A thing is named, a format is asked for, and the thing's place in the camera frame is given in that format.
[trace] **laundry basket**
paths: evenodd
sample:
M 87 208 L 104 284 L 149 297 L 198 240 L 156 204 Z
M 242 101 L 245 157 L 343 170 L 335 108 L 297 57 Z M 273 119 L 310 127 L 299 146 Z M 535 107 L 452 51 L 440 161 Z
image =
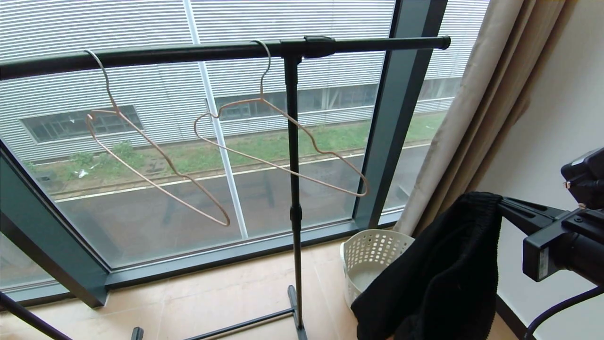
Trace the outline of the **laundry basket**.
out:
M 350 307 L 369 284 L 413 242 L 413 237 L 389 230 L 364 230 L 340 245 Z

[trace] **glass pane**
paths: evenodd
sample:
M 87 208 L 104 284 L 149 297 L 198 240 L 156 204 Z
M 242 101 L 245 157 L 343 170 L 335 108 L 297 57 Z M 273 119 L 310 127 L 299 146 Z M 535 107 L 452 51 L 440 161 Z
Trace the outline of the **glass pane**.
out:
M 16 24 L 3 25 L 8 31 L 4 32 L 0 59 L 191 42 L 182 2 L 162 2 L 157 6 L 128 1 L 99 2 L 93 7 L 85 4 L 49 3 L 39 8 L 25 2 L 19 8 L 7 7 L 0 24 Z M 393 5 L 394 1 L 382 1 L 368 8 L 355 1 L 283 0 L 272 2 L 269 18 L 264 7 L 250 6 L 244 0 L 224 6 L 216 1 L 194 1 L 193 13 L 203 44 L 313 34 L 336 39 L 384 38 L 390 29 Z M 20 24 L 25 11 L 28 21 Z M 60 20 L 49 23 L 49 15 Z M 162 30 L 149 26 L 159 16 L 170 22 Z M 132 29 L 124 34 L 123 27 Z M 81 34 L 82 30 L 98 34 Z M 24 48 L 22 41 L 27 39 L 40 43 Z M 314 133 L 320 148 L 342 152 L 359 168 L 383 59 L 383 52 L 354 53 L 306 59 L 299 67 L 301 122 Z M 266 58 L 207 62 L 217 105 L 257 97 L 266 64 Z M 162 146 L 181 172 L 199 178 L 225 206 L 231 217 L 229 227 L 199 216 L 151 187 L 112 158 L 83 129 L 75 114 L 110 107 L 98 70 L 0 82 L 3 142 L 112 267 L 243 241 L 220 152 L 199 141 L 193 131 L 195 119 L 207 112 L 199 65 L 144 65 L 111 68 L 108 73 L 123 113 L 133 123 L 144 126 L 146 134 Z M 264 92 L 267 100 L 286 110 L 283 75 L 282 61 L 273 58 Z M 175 175 L 141 136 L 125 130 L 127 125 L 110 116 L 104 114 L 93 126 L 99 135 L 104 135 L 99 140 L 113 153 L 165 190 L 222 219 L 203 192 Z M 37 117 L 47 117 L 48 121 Z M 222 112 L 220 124 L 228 146 L 282 165 L 289 163 L 287 120 L 266 105 L 230 106 Z M 198 128 L 200 135 L 216 137 L 209 118 L 200 120 Z M 317 154 L 303 134 L 300 156 L 303 174 L 351 191 L 357 189 L 358 175 L 333 157 Z M 289 231 L 289 174 L 236 154 L 230 154 L 230 162 L 248 235 L 253 238 Z M 352 216 L 353 196 L 307 180 L 300 181 L 300 190 L 305 227 Z
M 400 209 L 407 203 L 432 138 L 459 89 L 488 5 L 483 0 L 447 2 L 439 35 L 451 36 L 454 43 L 449 49 L 435 50 L 432 54 L 384 204 L 385 211 Z
M 0 290 L 53 282 L 54 279 L 0 233 Z

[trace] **grass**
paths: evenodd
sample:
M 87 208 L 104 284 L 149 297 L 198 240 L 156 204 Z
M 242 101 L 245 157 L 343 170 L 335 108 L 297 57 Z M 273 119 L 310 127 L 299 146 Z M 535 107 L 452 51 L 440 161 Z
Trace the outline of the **grass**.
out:
M 445 114 L 415 116 L 411 120 L 405 143 L 431 140 L 442 122 Z M 364 148 L 370 122 L 348 123 L 340 125 L 324 125 L 309 128 L 315 136 L 319 149 L 324 151 L 345 151 Z M 299 132 L 300 156 L 316 154 L 310 138 L 302 131 Z M 289 157 L 287 131 L 251 134 L 243 137 L 230 137 L 227 146 L 255 157 L 275 161 Z M 176 168 L 181 172 L 198 172 L 222 169 L 222 159 L 217 147 L 203 141 L 187 144 L 167 145 L 162 147 L 170 156 Z M 143 174 L 170 175 L 172 170 L 165 160 L 154 149 L 134 149 L 130 142 L 124 141 L 113 146 L 112 151 L 126 163 Z M 247 157 L 229 153 L 232 166 L 257 163 Z M 48 165 L 28 165 L 35 171 L 54 171 L 61 181 L 83 182 L 81 186 L 90 188 L 100 183 L 115 181 L 127 182 L 138 177 L 110 155 L 103 153 L 93 155 L 89 152 L 79 152 L 72 155 L 68 162 L 58 162 Z M 78 178 L 77 173 L 86 170 L 89 175 Z

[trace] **corrugated metal wall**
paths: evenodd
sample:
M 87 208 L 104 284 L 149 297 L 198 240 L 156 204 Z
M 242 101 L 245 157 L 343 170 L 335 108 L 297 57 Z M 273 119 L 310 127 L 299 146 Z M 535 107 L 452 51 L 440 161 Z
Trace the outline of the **corrugated metal wall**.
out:
M 304 0 L 195 1 L 193 12 L 204 42 L 299 38 L 388 36 L 394 1 Z M 459 77 L 480 28 L 488 2 L 449 0 L 441 34 L 453 37 L 447 51 L 435 51 L 427 77 Z M 191 42 L 181 0 L 9 1 L 0 0 L 0 60 L 83 50 Z M 378 83 L 383 53 L 354 53 L 306 60 L 300 88 Z M 215 96 L 257 93 L 262 60 L 208 63 Z M 192 122 L 205 111 L 204 89 L 196 64 L 149 65 L 109 71 L 119 105 L 134 105 L 144 129 L 158 143 L 194 139 Z M 107 107 L 98 70 L 0 82 L 0 136 L 24 160 L 99 151 L 90 137 L 37 144 L 19 119 Z M 283 63 L 273 60 L 265 91 L 284 91 Z M 446 110 L 451 98 L 419 102 L 416 112 Z M 306 124 L 347 122 L 371 117 L 373 108 L 302 113 Z M 286 127 L 282 117 L 224 121 L 226 135 Z M 212 136 L 209 120 L 201 127 Z M 146 142 L 135 132 L 104 136 L 108 145 Z

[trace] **beige curtain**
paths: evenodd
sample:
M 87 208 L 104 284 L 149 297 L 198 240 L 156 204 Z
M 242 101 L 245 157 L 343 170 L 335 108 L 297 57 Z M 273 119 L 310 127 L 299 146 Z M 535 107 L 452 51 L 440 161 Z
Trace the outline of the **beige curtain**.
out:
M 459 195 L 476 187 L 528 102 L 529 78 L 538 71 L 563 7 L 562 0 L 490 0 L 460 90 L 394 230 L 417 235 Z

